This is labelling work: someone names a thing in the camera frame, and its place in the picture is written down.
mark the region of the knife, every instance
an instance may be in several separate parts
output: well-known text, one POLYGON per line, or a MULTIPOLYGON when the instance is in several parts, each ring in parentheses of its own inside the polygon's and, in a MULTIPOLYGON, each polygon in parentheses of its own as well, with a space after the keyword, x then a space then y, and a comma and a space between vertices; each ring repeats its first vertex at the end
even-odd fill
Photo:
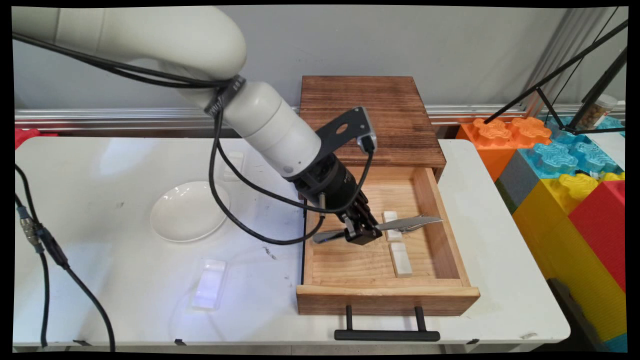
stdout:
MULTIPOLYGON (((406 229, 407 227, 426 225, 432 222, 441 222, 441 218, 437 217, 411 217, 393 220, 376 225, 376 228, 380 231, 391 229, 406 229)), ((323 231, 313 235, 312 239, 314 243, 324 243, 331 240, 336 240, 344 237, 344 230, 336 231, 323 231)))

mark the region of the black handle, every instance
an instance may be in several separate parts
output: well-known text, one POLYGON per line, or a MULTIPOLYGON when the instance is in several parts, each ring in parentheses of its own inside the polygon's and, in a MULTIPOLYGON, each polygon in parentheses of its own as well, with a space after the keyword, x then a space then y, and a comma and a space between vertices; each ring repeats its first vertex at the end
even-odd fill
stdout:
POLYGON ((438 331, 427 331, 424 324, 424 312, 422 306, 415 307, 415 319, 418 322, 418 331, 388 331, 388 330, 353 330, 351 318, 351 305, 347 305, 347 329, 333 332, 335 340, 355 341, 438 341, 438 331))

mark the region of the black cable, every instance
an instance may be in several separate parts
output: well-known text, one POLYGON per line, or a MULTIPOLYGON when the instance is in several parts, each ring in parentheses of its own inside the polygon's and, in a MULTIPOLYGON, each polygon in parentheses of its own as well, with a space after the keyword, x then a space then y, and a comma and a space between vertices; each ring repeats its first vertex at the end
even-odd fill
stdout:
MULTIPOLYGON (((607 25, 609 24, 609 21, 611 20, 613 15, 618 11, 618 8, 619 8, 619 6, 616 6, 616 8, 613 10, 613 12, 611 13, 611 16, 609 16, 609 18, 607 19, 607 22, 604 23, 604 26, 602 26, 602 29, 600 29, 600 32, 598 32, 598 34, 596 35, 596 38, 593 39, 593 42, 591 43, 592 45, 593 45, 594 42, 596 42, 596 40, 598 40, 598 38, 600 37, 600 34, 602 34, 602 31, 604 31, 604 29, 607 27, 607 25)), ((578 66, 580 66, 580 64, 582 63, 583 60, 584 60, 584 58, 582 58, 582 59, 580 59, 580 61, 578 61, 578 64, 575 65, 575 67, 573 68, 573 71, 571 71, 571 74, 569 74, 569 77, 566 78, 566 81, 564 82, 564 85, 560 88, 560 91, 558 91, 558 93, 556 94, 556 97, 551 102, 551 107, 553 107, 553 105, 556 104, 556 100, 558 100, 558 97, 560 96, 560 93, 562 92, 562 90, 564 90, 566 85, 569 83, 569 80, 571 80, 571 77, 573 76, 573 73, 578 69, 578 66)), ((547 120, 549 119, 549 112, 550 112, 549 109, 547 109, 547 116, 545 117, 545 127, 547 126, 547 120)))
MULTIPOLYGON (((262 240, 266 243, 270 243, 273 245, 290 245, 290 244, 299 243, 299 242, 305 241, 306 239, 309 239, 311 236, 316 234, 318 230, 320 230, 320 227, 324 222, 324 214, 320 214, 320 219, 318 220, 316 227, 313 228, 313 230, 311 230, 311 232, 309 232, 308 234, 300 238, 291 239, 291 240, 276 240, 276 239, 267 238, 266 236, 263 236, 251 230, 249 227, 244 225, 240 220, 238 220, 233 214, 231 214, 229 209, 227 209, 224 203, 222 203, 222 200, 220 200, 220 196, 218 196, 218 192, 216 191, 216 185, 214 184, 214 181, 213 181, 213 170, 215 168, 216 150, 218 148, 218 142, 220 141, 220 132, 222 129, 222 116, 223 116, 222 114, 223 114, 223 110, 220 110, 220 112, 217 114, 215 118, 215 124, 214 124, 215 135, 213 138, 213 146, 211 147, 211 158, 209 159, 209 188, 211 188, 211 195, 213 195, 213 198, 216 200, 216 203, 218 203, 218 206, 220 207, 222 212, 226 216, 228 216, 229 219, 231 219, 231 221, 233 221, 233 223, 237 225, 240 229, 242 229, 244 232, 248 233, 249 235, 255 237, 258 240, 262 240)), ((369 155, 368 162, 370 163, 371 160, 372 160, 372 154, 369 155)))
POLYGON ((20 198, 18 197, 18 194, 15 194, 15 206, 17 208, 21 208, 22 207, 22 201, 20 201, 20 198))
MULTIPOLYGON (((31 210, 31 217, 36 224, 39 224, 40 221, 38 220, 38 215, 36 215, 36 209, 33 207, 33 199, 31 198, 31 190, 29 189, 29 181, 27 181, 27 176, 24 175, 24 172, 18 166, 18 164, 15 164, 15 171, 17 171, 22 178, 22 185, 24 185, 24 193, 27 195, 27 204, 29 204, 29 209, 31 210)), ((16 195, 15 198, 16 201, 20 201, 18 199, 18 195, 16 195)))
MULTIPOLYGON (((31 190, 29 189, 29 181, 27 180, 26 175, 24 174, 22 169, 18 166, 18 164, 15 164, 15 170, 18 172, 18 174, 20 174, 20 177, 22 178, 22 185, 24 186, 24 192, 27 195, 27 202, 29 203, 29 207, 31 208, 31 217, 33 218, 34 223, 40 230, 46 231, 46 229, 42 227, 42 224, 40 223, 40 221, 36 216, 35 207, 33 206, 33 199, 31 198, 31 190)), ((15 203, 16 205, 18 205, 18 207, 22 206, 22 202, 20 201, 20 198, 18 197, 17 193, 15 194, 15 203)), ((47 249, 47 251, 50 251, 51 249, 56 249, 56 248, 60 251, 60 255, 65 261, 65 264, 61 266, 69 273, 71 278, 73 278, 76 284, 80 286, 80 288, 84 291, 86 296, 88 296, 89 299, 91 299, 95 307, 98 309, 98 312, 102 316, 102 319, 104 320, 104 324, 107 327, 107 333, 109 334, 109 349, 110 351, 114 352, 116 347, 115 347, 115 338, 113 336, 113 328, 111 327, 111 322, 109 321, 109 317, 107 316, 107 313, 104 311, 104 308, 102 307, 98 299, 96 299, 95 296, 93 296, 93 294, 91 293, 91 291, 84 285, 84 283, 80 280, 80 278, 78 278, 78 276, 73 272, 73 270, 69 268, 68 264, 66 264, 66 257, 62 254, 61 252, 62 250, 59 249, 58 244, 55 242, 53 237, 51 237, 50 240, 47 237, 43 237, 42 235, 39 235, 39 237, 40 237, 40 240, 43 242, 53 241, 54 243, 53 245, 55 247, 52 247, 51 246, 52 244, 47 245, 45 243, 45 248, 47 249)), ((47 325, 49 322, 49 267, 47 266, 47 259, 45 258, 44 254, 40 253, 40 259, 42 260, 42 268, 44 271, 44 280, 45 280, 45 290, 44 290, 45 302, 44 302, 44 314, 42 317, 42 330, 40 333, 40 342, 42 343, 42 346, 45 347, 47 346, 46 336, 47 336, 47 325)))
POLYGON ((363 173, 362 173, 362 177, 360 178, 360 182, 358 184, 358 188, 356 189, 356 192, 353 193, 353 195, 351 196, 349 201, 347 201, 345 203, 345 205, 343 205, 343 206, 341 206, 339 208, 336 208, 336 209, 323 209, 323 208, 317 208, 315 206, 309 206, 309 205, 305 205, 305 204, 300 204, 299 202, 296 202, 296 201, 291 200, 291 199, 287 199, 284 196, 280 196, 280 195, 278 195, 276 193, 272 193, 269 190, 265 190, 265 189, 257 186, 256 184, 252 183, 249 179, 244 177, 240 173, 240 171, 238 171, 238 169, 236 169, 236 167, 231 163, 231 161, 229 160, 229 158, 227 157, 225 152, 222 150, 222 145, 219 142, 218 142, 218 151, 220 152, 220 156, 222 157, 222 160, 224 160, 225 163, 227 163, 227 166, 229 166, 231 171, 234 172, 234 174, 238 177, 238 179, 242 180, 243 183, 247 184, 250 188, 254 189, 255 191, 263 193, 264 195, 267 195, 268 197, 272 197, 272 198, 274 198, 276 200, 279 200, 279 201, 282 201, 282 202, 284 202, 286 204, 296 206, 297 208, 311 210, 311 211, 315 211, 316 213, 325 213, 325 214, 341 213, 351 205, 351 203, 356 199, 356 196, 358 196, 358 193, 360 192, 360 189, 362 188, 362 185, 364 184, 364 180, 367 177, 367 173, 369 172, 369 166, 371 165, 371 162, 367 162, 368 165, 365 166, 365 171, 363 171, 363 173))
POLYGON ((44 253, 41 252, 39 255, 44 274, 44 311, 42 312, 42 328, 40 329, 40 344, 44 348, 47 346, 47 324, 49 323, 49 267, 44 253))
POLYGON ((81 53, 79 51, 74 51, 71 49, 67 49, 61 46, 57 46, 54 44, 49 44, 48 42, 44 42, 41 40, 37 40, 31 37, 27 37, 18 33, 12 33, 12 37, 14 40, 18 40, 33 46, 37 46, 37 47, 41 47, 42 49, 47 49, 50 51, 54 51, 55 53, 58 54, 62 54, 62 55, 66 55, 69 56, 71 58, 74 58, 76 60, 88 63, 90 65, 96 66, 102 70, 106 70, 105 68, 108 68, 110 71, 112 69, 117 69, 117 70, 127 70, 127 71, 132 71, 132 72, 137 72, 140 74, 146 74, 146 75, 151 75, 151 76, 155 76, 158 78, 164 78, 164 79, 169 79, 169 80, 175 80, 175 81, 181 81, 185 84, 176 84, 176 83, 165 83, 164 85, 161 84, 161 82, 159 83, 157 80, 154 79, 148 79, 148 78, 144 78, 144 77, 139 77, 136 78, 135 80, 138 81, 142 81, 145 83, 150 83, 153 85, 161 85, 161 86, 170 86, 170 87, 176 87, 175 85, 180 85, 180 87, 182 87, 182 85, 185 85, 185 88, 217 88, 217 87, 223 87, 223 86, 227 86, 230 84, 231 80, 212 80, 212 81, 208 81, 208 80, 199 80, 199 79, 192 79, 192 78, 187 78, 185 76, 180 76, 180 75, 174 75, 174 74, 169 74, 166 72, 161 72, 161 71, 157 71, 157 70, 152 70, 152 69, 146 69, 144 67, 139 67, 139 66, 135 66, 135 65, 129 65, 126 63, 120 63, 118 61, 113 61, 113 60, 109 60, 109 59, 105 59, 105 58, 100 58, 98 56, 93 56, 93 55, 89 55, 89 54, 84 54, 81 53))
POLYGON ((100 313, 100 316, 102 316, 102 319, 104 320, 104 325, 107 326, 107 333, 109 334, 109 351, 110 352, 115 352, 116 351, 116 341, 115 341, 115 338, 113 336, 113 328, 111 327, 111 322, 109 321, 109 316, 107 315, 106 311, 104 310, 104 308, 102 307, 102 305, 100 304, 98 299, 96 299, 95 296, 93 296, 93 294, 91 293, 91 290, 89 290, 89 288, 87 288, 86 285, 84 285, 82 280, 80 280, 80 278, 78 278, 76 273, 74 273, 74 271, 71 270, 71 268, 67 268, 67 273, 76 282, 76 284, 78 286, 80 286, 82 291, 84 291, 86 296, 88 296, 89 299, 91 299, 91 301, 93 302, 93 305, 95 305, 95 307, 98 309, 98 312, 100 313))
POLYGON ((110 72, 112 74, 116 74, 116 75, 122 76, 123 78, 136 80, 136 81, 140 81, 142 83, 147 83, 147 84, 151 84, 151 85, 164 86, 164 87, 168 87, 168 88, 191 88, 191 89, 193 89, 193 88, 211 88, 211 86, 190 85, 190 84, 186 84, 186 83, 174 83, 174 82, 171 82, 171 81, 161 81, 161 80, 150 79, 150 78, 146 78, 144 76, 131 74, 130 72, 122 71, 122 70, 117 69, 117 68, 97 65, 97 64, 90 63, 88 61, 83 61, 83 60, 80 60, 80 61, 82 61, 83 63, 87 63, 87 64, 89 64, 91 66, 97 67, 98 69, 102 69, 102 70, 108 71, 108 72, 110 72))

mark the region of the clear jar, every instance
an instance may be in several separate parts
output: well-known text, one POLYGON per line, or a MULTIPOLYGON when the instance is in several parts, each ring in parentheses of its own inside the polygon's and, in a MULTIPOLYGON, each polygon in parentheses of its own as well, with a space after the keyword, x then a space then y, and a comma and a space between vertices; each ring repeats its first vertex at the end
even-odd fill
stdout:
POLYGON ((593 130, 604 120, 617 105, 615 97, 602 94, 584 113, 576 125, 576 130, 593 130))

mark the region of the open drawer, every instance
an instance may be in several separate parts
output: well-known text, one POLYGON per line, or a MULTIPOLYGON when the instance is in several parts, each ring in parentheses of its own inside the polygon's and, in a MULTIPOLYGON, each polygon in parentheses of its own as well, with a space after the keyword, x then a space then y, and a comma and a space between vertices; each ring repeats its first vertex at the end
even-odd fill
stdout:
MULTIPOLYGON (((349 167, 359 179, 362 167, 349 167)), ((366 245, 343 240, 304 246, 303 282, 296 289, 301 315, 461 315, 479 297, 469 283, 458 246, 431 168, 371 167, 363 186, 372 213, 382 221, 383 211, 398 218, 422 213, 444 221, 403 235, 413 275, 397 278, 385 236, 366 245)), ((318 214, 307 212, 306 229, 318 214)), ((343 229, 328 215, 320 231, 343 229)))

